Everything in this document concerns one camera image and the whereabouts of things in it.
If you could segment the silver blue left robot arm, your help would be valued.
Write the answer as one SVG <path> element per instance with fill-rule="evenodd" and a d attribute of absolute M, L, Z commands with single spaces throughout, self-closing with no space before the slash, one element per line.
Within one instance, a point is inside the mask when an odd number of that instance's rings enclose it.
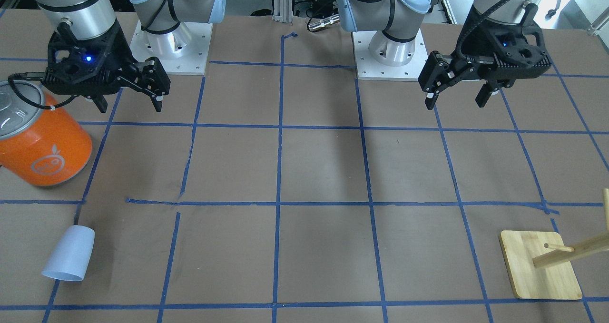
<path fill-rule="evenodd" d="M 369 48 L 377 61 L 402 66 L 410 61 L 417 32 L 432 0 L 337 0 L 346 32 L 375 33 Z M 484 107 L 516 80 L 538 78 L 551 68 L 542 29 L 534 21 L 540 0 L 474 0 L 454 51 L 432 51 L 418 76 L 426 108 L 461 81 L 483 80 L 476 104 Z"/>

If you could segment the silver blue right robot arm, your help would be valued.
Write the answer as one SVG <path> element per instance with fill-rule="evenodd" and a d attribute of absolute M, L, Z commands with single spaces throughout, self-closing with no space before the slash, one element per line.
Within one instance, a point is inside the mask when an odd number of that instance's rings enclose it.
<path fill-rule="evenodd" d="M 143 93 L 161 111 L 169 95 L 170 79 L 162 60 L 195 56 L 194 33 L 187 24 L 217 24 L 226 14 L 226 0 L 129 0 L 140 22 L 147 58 L 139 60 L 116 18 L 110 0 L 35 0 L 54 26 L 43 72 L 9 76 L 39 81 L 57 95 L 68 96 L 65 106 L 78 96 L 91 100 L 104 113 L 106 95 L 124 87 Z"/>

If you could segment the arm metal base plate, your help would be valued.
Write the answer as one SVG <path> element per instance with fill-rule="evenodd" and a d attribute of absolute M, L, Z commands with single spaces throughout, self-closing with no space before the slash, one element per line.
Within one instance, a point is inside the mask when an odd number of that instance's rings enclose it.
<path fill-rule="evenodd" d="M 353 32 L 353 52 L 359 80 L 416 82 L 428 58 L 422 31 L 406 43 L 382 32 Z"/>
<path fill-rule="evenodd" d="M 144 32 L 138 22 L 130 42 L 138 61 L 158 57 L 170 75 L 204 75 L 211 43 L 213 24 L 181 22 L 173 32 L 155 35 Z"/>

